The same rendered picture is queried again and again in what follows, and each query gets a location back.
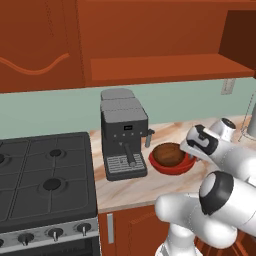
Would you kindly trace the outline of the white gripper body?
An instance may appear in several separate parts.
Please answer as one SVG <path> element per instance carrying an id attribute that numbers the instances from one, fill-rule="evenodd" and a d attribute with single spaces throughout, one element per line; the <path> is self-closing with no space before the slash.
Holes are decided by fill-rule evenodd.
<path id="1" fill-rule="evenodd" d="M 183 140 L 180 143 L 180 150 L 185 152 L 189 156 L 190 159 L 195 157 L 196 161 L 200 161 L 201 160 L 201 152 L 198 149 L 189 146 L 187 144 L 186 140 Z"/>

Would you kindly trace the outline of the brown bowl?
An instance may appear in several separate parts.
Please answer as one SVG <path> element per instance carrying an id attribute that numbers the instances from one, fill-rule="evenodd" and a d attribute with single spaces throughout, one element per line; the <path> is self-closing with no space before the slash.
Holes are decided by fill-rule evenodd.
<path id="1" fill-rule="evenodd" d="M 177 143 L 163 143 L 154 148 L 153 157 L 160 165 L 173 167 L 184 160 L 185 153 Z"/>

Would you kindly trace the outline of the red bowl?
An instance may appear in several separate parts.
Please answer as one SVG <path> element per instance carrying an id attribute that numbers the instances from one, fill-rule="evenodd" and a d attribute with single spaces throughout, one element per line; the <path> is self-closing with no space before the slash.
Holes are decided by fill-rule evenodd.
<path id="1" fill-rule="evenodd" d="M 151 165 L 160 173 L 162 174 L 166 174 L 166 175 L 181 175 L 183 173 L 188 172 L 195 164 L 196 162 L 196 158 L 193 157 L 192 159 L 189 158 L 189 156 L 185 153 L 185 158 L 184 160 L 173 167 L 165 167 L 160 165 L 158 162 L 155 161 L 154 157 L 153 157 L 153 150 L 152 152 L 149 154 L 149 161 L 151 163 Z"/>

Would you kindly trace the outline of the open brown cupboard door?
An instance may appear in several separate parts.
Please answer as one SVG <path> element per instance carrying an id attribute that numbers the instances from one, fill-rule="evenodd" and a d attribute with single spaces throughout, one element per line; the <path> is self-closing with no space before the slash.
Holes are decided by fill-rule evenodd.
<path id="1" fill-rule="evenodd" d="M 227 13 L 219 53 L 253 70 L 256 79 L 256 10 Z"/>

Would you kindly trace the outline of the dark grey coffee machine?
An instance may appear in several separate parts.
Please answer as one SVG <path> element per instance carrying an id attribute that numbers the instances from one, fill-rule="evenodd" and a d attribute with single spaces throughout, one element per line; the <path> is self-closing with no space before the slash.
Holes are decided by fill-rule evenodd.
<path id="1" fill-rule="evenodd" d="M 101 92 L 101 144 L 108 181 L 145 177 L 147 166 L 141 152 L 151 143 L 154 130 L 148 127 L 148 115 L 129 89 Z"/>

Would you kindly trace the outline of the black gas stove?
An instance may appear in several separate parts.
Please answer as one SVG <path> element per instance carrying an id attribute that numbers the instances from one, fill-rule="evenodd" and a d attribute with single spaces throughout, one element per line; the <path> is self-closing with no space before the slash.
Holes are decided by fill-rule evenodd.
<path id="1" fill-rule="evenodd" d="M 57 242 L 52 228 L 63 230 Z M 27 246 L 22 233 L 34 235 Z M 86 132 L 0 140 L 0 239 L 0 256 L 101 256 Z"/>

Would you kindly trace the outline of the brown cupboard door with curve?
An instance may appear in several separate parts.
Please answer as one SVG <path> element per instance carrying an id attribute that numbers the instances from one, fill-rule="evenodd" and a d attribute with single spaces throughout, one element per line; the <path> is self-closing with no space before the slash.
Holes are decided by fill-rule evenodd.
<path id="1" fill-rule="evenodd" d="M 0 93 L 84 86 L 77 0 L 0 0 Z"/>

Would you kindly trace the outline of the white wall socket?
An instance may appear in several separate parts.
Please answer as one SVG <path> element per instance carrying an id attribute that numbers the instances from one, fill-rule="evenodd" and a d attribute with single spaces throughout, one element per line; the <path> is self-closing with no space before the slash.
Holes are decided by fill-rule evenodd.
<path id="1" fill-rule="evenodd" d="M 222 95 L 229 95 L 229 94 L 231 94 L 233 92 L 235 81 L 236 81 L 235 78 L 225 79 L 224 82 L 223 82 L 221 94 Z"/>

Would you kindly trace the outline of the open brown wall cupboard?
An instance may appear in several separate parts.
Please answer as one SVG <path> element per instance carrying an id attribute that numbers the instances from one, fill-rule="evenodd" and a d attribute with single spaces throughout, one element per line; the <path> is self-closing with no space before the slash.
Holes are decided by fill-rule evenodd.
<path id="1" fill-rule="evenodd" d="M 227 13 L 256 0 L 77 0 L 85 85 L 253 77 L 219 53 Z"/>

